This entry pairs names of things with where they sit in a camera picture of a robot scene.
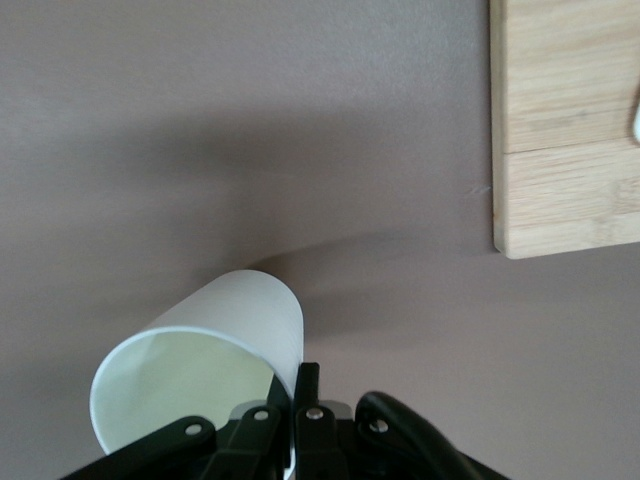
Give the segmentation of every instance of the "gray surface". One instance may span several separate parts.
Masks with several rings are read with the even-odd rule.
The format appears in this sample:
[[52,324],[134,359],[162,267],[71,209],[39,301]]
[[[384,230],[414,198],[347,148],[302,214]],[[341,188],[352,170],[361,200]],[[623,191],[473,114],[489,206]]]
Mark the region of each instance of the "gray surface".
[[514,479],[638,478],[640,247],[493,250],[487,61],[475,0],[2,2],[0,478],[99,456],[104,355],[247,266],[325,398]]

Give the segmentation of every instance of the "bamboo cutting board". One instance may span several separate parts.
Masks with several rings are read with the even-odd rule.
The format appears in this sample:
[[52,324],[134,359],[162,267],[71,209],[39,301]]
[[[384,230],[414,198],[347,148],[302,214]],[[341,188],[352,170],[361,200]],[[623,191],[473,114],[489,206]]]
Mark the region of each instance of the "bamboo cutting board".
[[640,241],[640,0],[490,0],[496,247]]

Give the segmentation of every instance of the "paper cup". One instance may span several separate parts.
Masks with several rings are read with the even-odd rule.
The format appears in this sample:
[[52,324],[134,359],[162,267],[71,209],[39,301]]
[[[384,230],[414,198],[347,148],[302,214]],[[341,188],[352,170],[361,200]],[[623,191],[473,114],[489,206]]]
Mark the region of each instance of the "paper cup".
[[237,405],[267,398],[273,375],[293,398],[302,350],[302,310],[285,284],[223,275],[103,360],[90,395],[96,437],[109,454],[188,415],[220,429]]

